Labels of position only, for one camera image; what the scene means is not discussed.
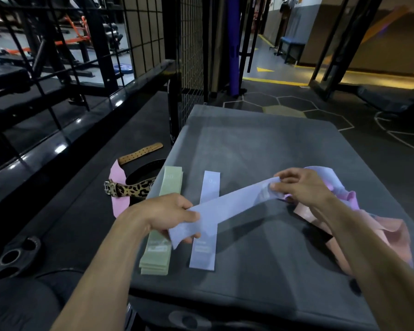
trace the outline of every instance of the finger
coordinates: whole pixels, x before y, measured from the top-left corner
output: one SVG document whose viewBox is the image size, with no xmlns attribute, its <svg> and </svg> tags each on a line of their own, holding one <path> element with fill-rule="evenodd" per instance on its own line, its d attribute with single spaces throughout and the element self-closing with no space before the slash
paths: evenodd
<svg viewBox="0 0 414 331">
<path fill-rule="evenodd" d="M 199 212 L 183 210 L 181 211 L 181 213 L 178 214 L 178 221 L 192 223 L 198 221 L 199 217 Z"/>
<path fill-rule="evenodd" d="M 185 239 L 182 239 L 182 242 L 186 243 L 186 244 L 192 244 L 193 243 L 193 238 L 192 237 L 187 237 Z"/>
<path fill-rule="evenodd" d="M 200 238 L 200 237 L 201 237 L 201 233 L 200 232 L 197 232 L 196 234 L 194 234 L 191 237 L 187 237 L 185 239 L 182 239 L 182 241 L 184 243 L 187 243 L 187 244 L 192 244 L 193 243 L 193 238 Z"/>
<path fill-rule="evenodd" d="M 178 194 L 177 196 L 177 205 L 184 209 L 193 207 L 192 202 L 190 202 L 189 200 L 187 200 L 184 196 L 180 194 Z"/>
<path fill-rule="evenodd" d="M 275 174 L 275 177 L 280 177 L 281 179 L 295 177 L 299 179 L 301 177 L 302 170 L 303 168 L 297 167 L 288 168 L 283 171 L 277 172 Z"/>
<path fill-rule="evenodd" d="M 160 234 L 162 234 L 165 238 L 170 240 L 169 232 L 167 230 L 158 230 Z"/>
<path fill-rule="evenodd" d="M 278 182 L 278 183 L 271 183 L 270 189 L 272 191 L 278 191 L 283 194 L 293 194 L 294 186 L 295 185 L 291 183 Z"/>
<path fill-rule="evenodd" d="M 287 203 L 296 203 L 296 201 L 291 197 L 291 196 L 288 196 L 286 199 L 285 199 L 285 201 L 287 202 Z"/>
<path fill-rule="evenodd" d="M 291 178 L 284 178 L 284 179 L 282 179 L 282 182 L 283 183 L 298 183 L 299 182 L 299 179 L 298 178 L 293 178 L 293 177 L 291 177 Z"/>
</svg>

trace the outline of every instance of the stack of resistance bands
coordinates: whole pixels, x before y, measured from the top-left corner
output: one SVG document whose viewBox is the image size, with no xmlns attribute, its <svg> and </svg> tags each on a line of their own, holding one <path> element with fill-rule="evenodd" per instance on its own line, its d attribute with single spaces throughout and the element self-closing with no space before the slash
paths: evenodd
<svg viewBox="0 0 414 331">
<path fill-rule="evenodd" d="M 181 194 L 182 167 L 165 166 L 159 195 Z M 147 239 L 146 250 L 139 261 L 141 274 L 167 275 L 169 272 L 172 243 L 158 231 L 153 230 Z"/>
</svg>

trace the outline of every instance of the leopard print belt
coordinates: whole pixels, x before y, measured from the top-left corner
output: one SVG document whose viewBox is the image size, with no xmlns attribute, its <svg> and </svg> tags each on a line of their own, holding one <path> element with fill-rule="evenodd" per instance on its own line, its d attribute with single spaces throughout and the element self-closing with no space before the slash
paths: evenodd
<svg viewBox="0 0 414 331">
<path fill-rule="evenodd" d="M 121 184 L 109 180 L 104 183 L 104 190 L 106 194 L 113 197 L 134 196 L 140 199 L 145 199 L 149 194 L 155 179 L 156 177 L 153 177 L 136 184 Z"/>
</svg>

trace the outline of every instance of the yellow floor line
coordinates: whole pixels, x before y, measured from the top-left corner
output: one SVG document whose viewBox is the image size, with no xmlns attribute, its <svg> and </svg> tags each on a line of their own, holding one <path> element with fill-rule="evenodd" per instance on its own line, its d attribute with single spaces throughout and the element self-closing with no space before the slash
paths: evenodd
<svg viewBox="0 0 414 331">
<path fill-rule="evenodd" d="M 262 36 L 261 34 L 258 34 L 258 36 L 268 45 L 270 45 L 272 48 L 274 48 L 275 46 L 273 44 L 271 44 L 267 38 L 265 38 L 264 36 Z"/>
<path fill-rule="evenodd" d="M 292 83 L 290 81 L 259 79 L 257 77 L 243 77 L 243 80 L 256 81 L 259 83 L 277 83 L 279 85 L 291 85 L 291 86 L 308 86 L 308 83 Z"/>
<path fill-rule="evenodd" d="M 297 68 L 311 68 L 313 70 L 315 69 L 315 67 L 313 67 L 313 66 L 295 65 L 294 67 L 297 67 Z M 371 72 L 361 72 L 361 71 L 346 71 L 346 73 L 364 74 L 364 75 L 380 76 L 380 77 L 398 77 L 398 78 L 414 79 L 414 77 L 411 77 L 411 76 L 408 76 L 408 75 L 393 75 L 393 74 L 371 73 Z"/>
</svg>

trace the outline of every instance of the weightlifting belt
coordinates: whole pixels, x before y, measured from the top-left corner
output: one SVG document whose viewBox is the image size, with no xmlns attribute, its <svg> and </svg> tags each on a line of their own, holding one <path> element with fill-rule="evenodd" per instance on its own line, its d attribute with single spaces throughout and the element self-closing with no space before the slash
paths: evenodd
<svg viewBox="0 0 414 331">
<path fill-rule="evenodd" d="M 162 146 L 161 143 L 146 146 L 139 151 L 118 158 L 113 163 L 110 169 L 109 181 L 104 183 L 104 190 L 106 194 L 112 196 L 113 215 L 115 217 L 118 217 L 130 204 L 130 199 L 124 196 L 136 196 L 145 199 L 150 186 L 155 181 L 155 178 L 150 178 L 133 185 L 126 185 L 126 173 L 121 168 L 121 165 L 161 149 Z"/>
</svg>

